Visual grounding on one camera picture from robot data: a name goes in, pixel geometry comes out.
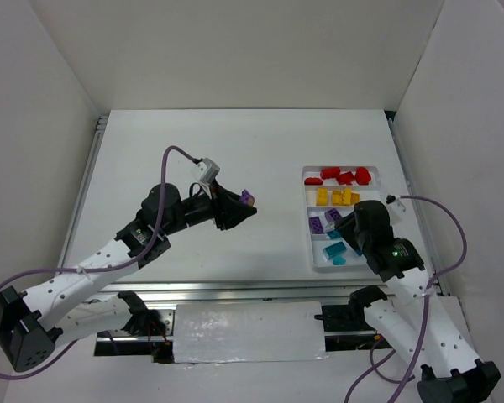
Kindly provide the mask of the small yellow lego brick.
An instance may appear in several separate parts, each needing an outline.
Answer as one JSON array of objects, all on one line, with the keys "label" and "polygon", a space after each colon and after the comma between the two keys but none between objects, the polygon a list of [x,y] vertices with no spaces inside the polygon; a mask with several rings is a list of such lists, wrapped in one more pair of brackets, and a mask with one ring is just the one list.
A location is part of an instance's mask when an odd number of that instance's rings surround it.
[{"label": "small yellow lego brick", "polygon": [[350,202],[351,202],[352,205],[355,205],[358,202],[360,202],[360,194],[358,194],[358,193],[352,193],[351,194]]}]

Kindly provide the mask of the teal small square brick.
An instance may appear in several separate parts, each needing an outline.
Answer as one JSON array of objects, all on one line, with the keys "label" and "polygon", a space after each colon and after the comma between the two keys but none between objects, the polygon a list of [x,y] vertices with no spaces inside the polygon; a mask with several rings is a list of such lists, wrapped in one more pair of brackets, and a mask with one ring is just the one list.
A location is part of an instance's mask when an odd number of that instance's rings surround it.
[{"label": "teal small square brick", "polygon": [[326,228],[325,233],[330,239],[341,238],[339,230],[335,227],[334,223],[331,222]]}]

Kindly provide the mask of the small teal lego brick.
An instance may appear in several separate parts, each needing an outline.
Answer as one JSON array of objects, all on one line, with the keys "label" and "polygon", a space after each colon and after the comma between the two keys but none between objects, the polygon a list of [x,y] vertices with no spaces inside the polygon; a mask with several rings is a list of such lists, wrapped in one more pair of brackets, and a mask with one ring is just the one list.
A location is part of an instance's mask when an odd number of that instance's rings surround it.
[{"label": "small teal lego brick", "polygon": [[333,258],[332,264],[335,266],[343,266],[346,264],[346,260],[343,256],[336,256]]}]

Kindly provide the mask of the red flower lego piece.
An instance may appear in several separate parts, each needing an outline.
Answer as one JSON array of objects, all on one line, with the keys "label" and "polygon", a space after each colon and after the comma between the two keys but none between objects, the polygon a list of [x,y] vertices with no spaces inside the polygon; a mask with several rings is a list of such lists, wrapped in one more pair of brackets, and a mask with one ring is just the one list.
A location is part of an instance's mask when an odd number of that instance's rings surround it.
[{"label": "red flower lego piece", "polygon": [[368,186],[372,182],[372,176],[365,167],[359,167],[354,173],[354,179],[360,186]]}]

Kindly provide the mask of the red studded lego brick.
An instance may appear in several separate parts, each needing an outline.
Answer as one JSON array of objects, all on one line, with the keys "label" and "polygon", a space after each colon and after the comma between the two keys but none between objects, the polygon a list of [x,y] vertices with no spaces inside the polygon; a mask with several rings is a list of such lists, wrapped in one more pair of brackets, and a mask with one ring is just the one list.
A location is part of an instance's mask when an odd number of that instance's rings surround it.
[{"label": "red studded lego brick", "polygon": [[320,177],[323,180],[336,179],[341,174],[341,169],[338,166],[323,168],[320,172]]}]

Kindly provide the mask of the red curved lego brick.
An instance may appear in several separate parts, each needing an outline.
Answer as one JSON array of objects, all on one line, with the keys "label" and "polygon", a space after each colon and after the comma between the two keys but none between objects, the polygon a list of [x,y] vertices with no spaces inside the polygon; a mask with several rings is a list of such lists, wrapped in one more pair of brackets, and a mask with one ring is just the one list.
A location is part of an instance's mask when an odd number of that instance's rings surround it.
[{"label": "red curved lego brick", "polygon": [[354,182],[354,173],[352,171],[341,172],[336,177],[336,181],[341,186],[351,186]]}]

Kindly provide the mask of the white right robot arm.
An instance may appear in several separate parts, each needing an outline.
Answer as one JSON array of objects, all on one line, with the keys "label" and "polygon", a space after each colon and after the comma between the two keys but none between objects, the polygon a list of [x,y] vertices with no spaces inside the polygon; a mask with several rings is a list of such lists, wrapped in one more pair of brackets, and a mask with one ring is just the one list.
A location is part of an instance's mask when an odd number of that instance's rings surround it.
[{"label": "white right robot arm", "polygon": [[459,264],[430,275],[412,242],[394,234],[387,204],[395,200],[388,196],[385,202],[360,201],[335,224],[397,299],[392,303],[379,287],[367,286],[350,295],[352,316],[375,329],[407,363],[391,402],[413,376],[423,402],[483,402],[501,373],[465,340],[433,287]]}]

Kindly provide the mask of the pastel flower lego stack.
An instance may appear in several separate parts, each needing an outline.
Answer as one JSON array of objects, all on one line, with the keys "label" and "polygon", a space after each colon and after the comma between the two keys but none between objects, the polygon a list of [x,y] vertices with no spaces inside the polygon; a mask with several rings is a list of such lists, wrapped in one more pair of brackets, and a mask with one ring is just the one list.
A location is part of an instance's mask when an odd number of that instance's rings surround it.
[{"label": "pastel flower lego stack", "polygon": [[250,207],[253,207],[255,205],[255,198],[253,195],[246,189],[242,190],[241,195],[239,197],[239,200]]}]

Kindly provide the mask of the purple studded lego brick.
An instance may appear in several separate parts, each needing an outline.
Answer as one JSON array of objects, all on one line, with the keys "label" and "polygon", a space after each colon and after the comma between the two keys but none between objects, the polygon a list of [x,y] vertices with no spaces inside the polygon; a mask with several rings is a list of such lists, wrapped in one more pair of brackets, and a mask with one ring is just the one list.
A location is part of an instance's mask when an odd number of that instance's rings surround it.
[{"label": "purple studded lego brick", "polygon": [[317,216],[309,217],[308,223],[309,223],[311,234],[323,234],[324,233],[323,224],[321,222],[320,217],[317,217]]}]

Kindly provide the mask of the yellow studded brick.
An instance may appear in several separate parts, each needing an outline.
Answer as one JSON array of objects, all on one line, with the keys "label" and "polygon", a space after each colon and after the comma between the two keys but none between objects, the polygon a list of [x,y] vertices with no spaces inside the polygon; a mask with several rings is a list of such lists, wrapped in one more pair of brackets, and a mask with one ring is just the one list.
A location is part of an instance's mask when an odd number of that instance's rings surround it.
[{"label": "yellow studded brick", "polygon": [[332,191],[331,202],[333,206],[344,206],[344,193],[342,191]]}]

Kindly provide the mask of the yellow round lego piece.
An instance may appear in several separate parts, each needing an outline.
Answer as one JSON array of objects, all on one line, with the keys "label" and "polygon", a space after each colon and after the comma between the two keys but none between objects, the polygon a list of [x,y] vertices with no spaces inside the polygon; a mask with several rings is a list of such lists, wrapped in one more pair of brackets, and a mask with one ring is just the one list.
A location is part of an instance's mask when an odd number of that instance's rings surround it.
[{"label": "yellow round lego piece", "polygon": [[318,207],[325,207],[329,204],[328,202],[328,190],[326,188],[319,187],[316,190],[316,205]]}]

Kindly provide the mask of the purple flower lego piece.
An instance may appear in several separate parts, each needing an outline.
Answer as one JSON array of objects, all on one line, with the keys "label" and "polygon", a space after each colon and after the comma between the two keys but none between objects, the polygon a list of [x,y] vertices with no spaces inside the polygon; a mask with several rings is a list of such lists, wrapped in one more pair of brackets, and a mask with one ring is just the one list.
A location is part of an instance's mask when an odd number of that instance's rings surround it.
[{"label": "purple flower lego piece", "polygon": [[330,208],[324,213],[324,217],[328,223],[337,222],[342,218],[339,210],[336,208]]}]

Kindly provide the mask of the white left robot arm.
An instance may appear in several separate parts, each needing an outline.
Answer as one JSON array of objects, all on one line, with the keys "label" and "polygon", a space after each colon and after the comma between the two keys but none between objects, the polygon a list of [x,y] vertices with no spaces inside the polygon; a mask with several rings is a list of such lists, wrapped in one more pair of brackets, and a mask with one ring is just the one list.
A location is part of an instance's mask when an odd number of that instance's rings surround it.
[{"label": "white left robot arm", "polygon": [[135,292],[95,295],[158,259],[171,246],[169,235],[206,221],[229,230],[256,214],[254,203],[248,191],[235,194],[217,182],[186,199],[172,184],[154,186],[135,219],[72,271],[24,291],[0,290],[0,347],[13,370],[34,369],[56,348],[93,333],[165,336],[164,318]]}]

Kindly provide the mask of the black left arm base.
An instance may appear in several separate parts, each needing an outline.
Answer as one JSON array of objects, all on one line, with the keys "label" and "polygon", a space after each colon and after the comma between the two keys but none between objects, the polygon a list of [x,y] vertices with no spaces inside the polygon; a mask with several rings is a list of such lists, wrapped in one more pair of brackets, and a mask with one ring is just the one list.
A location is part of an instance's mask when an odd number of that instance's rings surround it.
[{"label": "black left arm base", "polygon": [[175,310],[149,309],[132,291],[121,291],[130,318],[117,329],[97,334],[96,357],[146,356],[157,364],[173,364]]}]

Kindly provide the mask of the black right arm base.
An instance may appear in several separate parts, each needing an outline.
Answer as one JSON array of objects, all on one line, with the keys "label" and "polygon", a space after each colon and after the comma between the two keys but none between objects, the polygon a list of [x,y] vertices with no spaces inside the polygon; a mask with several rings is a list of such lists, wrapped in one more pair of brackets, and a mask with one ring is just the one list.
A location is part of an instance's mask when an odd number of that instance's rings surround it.
[{"label": "black right arm base", "polygon": [[323,324],[327,352],[370,350],[375,342],[379,349],[390,347],[349,305],[322,305],[314,319]]}]

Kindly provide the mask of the teal studded lego brick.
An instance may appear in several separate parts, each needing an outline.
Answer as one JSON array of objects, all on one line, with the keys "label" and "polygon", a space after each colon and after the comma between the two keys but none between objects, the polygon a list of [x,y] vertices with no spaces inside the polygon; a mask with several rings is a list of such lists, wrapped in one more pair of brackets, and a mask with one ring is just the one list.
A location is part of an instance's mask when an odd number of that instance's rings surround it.
[{"label": "teal studded lego brick", "polygon": [[326,259],[331,260],[342,255],[346,250],[344,242],[332,243],[323,249],[323,255]]}]

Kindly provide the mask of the yellow and teal lego stack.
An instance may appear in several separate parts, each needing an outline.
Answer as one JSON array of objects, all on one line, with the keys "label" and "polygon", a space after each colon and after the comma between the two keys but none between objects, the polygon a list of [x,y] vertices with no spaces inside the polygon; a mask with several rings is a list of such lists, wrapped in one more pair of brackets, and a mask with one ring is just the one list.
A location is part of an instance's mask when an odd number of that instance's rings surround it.
[{"label": "yellow and teal lego stack", "polygon": [[350,206],[352,204],[352,191],[350,188],[345,188],[342,192],[342,204]]}]

